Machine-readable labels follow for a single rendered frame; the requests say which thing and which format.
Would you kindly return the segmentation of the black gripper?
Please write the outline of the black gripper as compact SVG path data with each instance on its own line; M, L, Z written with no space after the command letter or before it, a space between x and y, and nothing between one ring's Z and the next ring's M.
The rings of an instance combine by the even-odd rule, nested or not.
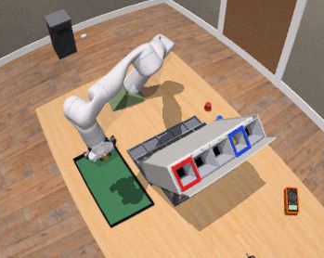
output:
M105 136L105 141L104 141L104 142L112 142L113 146L115 147L115 144L116 144L117 140L116 140L116 138L114 137L114 135L112 135L110 138L107 138L107 137ZM87 152L84 152L84 156L85 156L85 158L88 159L88 160L90 160L89 157L88 157L90 150L91 150L91 148L88 148L88 151L87 151ZM111 153L110 153L110 152L108 153L108 156L109 156L109 158L110 158L110 156L111 156ZM103 157L101 157L100 160L101 160L101 161L104 161Z

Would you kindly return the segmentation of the blue square frame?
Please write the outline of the blue square frame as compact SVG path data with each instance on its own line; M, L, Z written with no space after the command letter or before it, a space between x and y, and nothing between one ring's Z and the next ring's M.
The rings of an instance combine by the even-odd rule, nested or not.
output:
M246 139L246 142L247 142L247 144L248 144L248 147L244 148L244 149L241 150L240 152L237 152L237 150L236 150L236 148L235 148L235 145L234 145L234 143L233 143L233 140L232 140L232 136L233 136L234 134L238 133L238 132L241 131L241 130L242 130L242 132L243 132L243 134L244 134L244 136L245 136L245 139ZM234 130L233 132L229 133L229 134L228 134L228 138L229 138L229 140L230 140L230 143L231 143L231 145L232 145L232 148L234 149L234 152L235 152L237 158L238 158L238 156L240 156L241 154L243 154L244 152L246 152L248 149L251 148L250 142L249 142L248 137L247 137L247 135L246 135L246 133L245 133L245 130L244 130L243 125L242 125L241 127L239 127L238 129Z

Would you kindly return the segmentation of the orange digital multimeter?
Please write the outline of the orange digital multimeter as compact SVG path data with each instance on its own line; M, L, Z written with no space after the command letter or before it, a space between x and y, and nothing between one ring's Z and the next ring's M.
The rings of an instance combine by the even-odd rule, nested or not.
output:
M286 187L284 189L284 213L285 215L296 215L299 213L297 187Z

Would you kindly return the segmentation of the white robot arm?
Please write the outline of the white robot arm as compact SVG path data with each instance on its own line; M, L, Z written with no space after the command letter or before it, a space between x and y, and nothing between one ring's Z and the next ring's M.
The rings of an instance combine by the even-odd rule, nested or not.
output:
M78 96L71 96L65 100L64 116L77 129L84 143L91 148L88 155L90 161L96 161L114 149L112 142L104 142L105 134L97 122L97 116L105 104L120 92L123 85L129 92L138 94L151 75L162 67L164 58L173 50L174 42L162 34L155 37L157 38L153 38L149 44L134 49L88 89L89 100L94 98L92 102L88 103ZM131 64L135 68L125 78Z

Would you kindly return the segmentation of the red rectangular frame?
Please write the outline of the red rectangular frame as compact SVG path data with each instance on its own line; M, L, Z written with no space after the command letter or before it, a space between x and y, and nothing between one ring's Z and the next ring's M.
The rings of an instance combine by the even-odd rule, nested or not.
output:
M181 180L180 180L180 178L179 178L179 176L178 176L178 174L177 174L177 172L176 172L176 169L178 169L179 167L185 165L185 164L188 163L188 162L191 163L191 165L192 165L192 167L193 167L193 170L194 170L194 172L195 172L195 174L196 174L196 176L197 176L198 179L194 180L193 182L191 182L191 183L189 183L188 185L186 185L186 186L183 187L183 185L182 185L182 183L181 183ZM195 166L195 164L194 164L194 162L193 162L193 160L192 160L191 157L189 157L189 158L187 158L187 159L181 161L180 163L178 163L177 165L175 165L175 166L173 166L173 167L171 167L171 168L172 168L172 170L173 170L173 172L174 172L174 174L175 174L175 177L176 177L176 179L177 179L177 181L178 181L178 184L179 184L179 186L181 187L181 189L182 189L183 192L184 192L185 190L189 189L190 187L193 187L194 185L198 184L198 183L201 181L201 178L200 178L200 176L199 176L199 173L198 173L198 171L197 171L197 169L196 169L196 166Z

